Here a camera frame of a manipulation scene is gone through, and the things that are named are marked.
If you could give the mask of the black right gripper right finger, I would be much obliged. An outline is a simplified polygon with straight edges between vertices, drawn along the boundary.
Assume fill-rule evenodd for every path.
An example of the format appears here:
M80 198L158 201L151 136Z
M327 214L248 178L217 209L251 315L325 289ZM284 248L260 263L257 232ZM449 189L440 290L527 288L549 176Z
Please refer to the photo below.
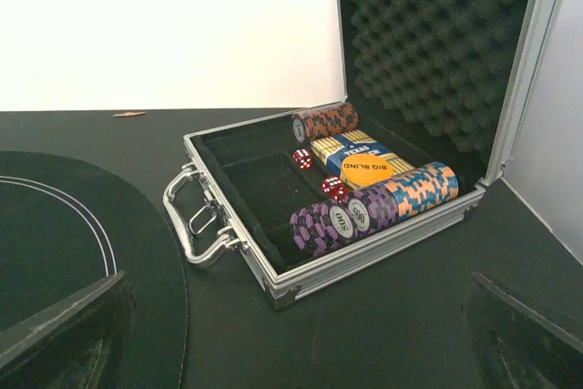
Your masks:
M582 321L474 272L462 314L485 388L580 388Z

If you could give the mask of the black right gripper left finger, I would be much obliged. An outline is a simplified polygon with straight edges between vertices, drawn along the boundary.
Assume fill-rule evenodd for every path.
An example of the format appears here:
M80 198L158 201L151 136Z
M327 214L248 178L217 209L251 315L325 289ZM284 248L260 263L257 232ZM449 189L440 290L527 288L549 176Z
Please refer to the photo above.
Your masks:
M1 333L3 388L117 388L136 322L125 271Z

